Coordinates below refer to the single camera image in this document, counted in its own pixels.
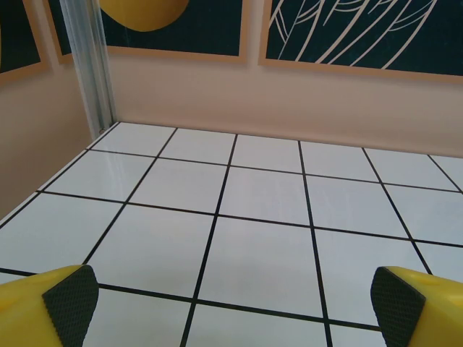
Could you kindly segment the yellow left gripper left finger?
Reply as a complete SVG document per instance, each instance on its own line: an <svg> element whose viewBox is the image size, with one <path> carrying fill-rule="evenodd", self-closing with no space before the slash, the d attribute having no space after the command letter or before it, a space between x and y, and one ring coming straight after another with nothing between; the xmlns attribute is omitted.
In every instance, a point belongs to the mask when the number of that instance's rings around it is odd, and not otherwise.
<svg viewBox="0 0 463 347"><path fill-rule="evenodd" d="M72 265L1 285L2 346L82 346L98 302L89 265Z"/></svg>

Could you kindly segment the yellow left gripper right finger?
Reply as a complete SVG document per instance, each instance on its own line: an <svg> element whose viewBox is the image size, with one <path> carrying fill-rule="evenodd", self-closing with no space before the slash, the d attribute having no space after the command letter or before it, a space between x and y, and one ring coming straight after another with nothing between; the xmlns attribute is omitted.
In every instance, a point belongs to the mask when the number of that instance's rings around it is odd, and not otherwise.
<svg viewBox="0 0 463 347"><path fill-rule="evenodd" d="M460 282L403 267L379 267L370 298L387 346L462 345Z"/></svg>

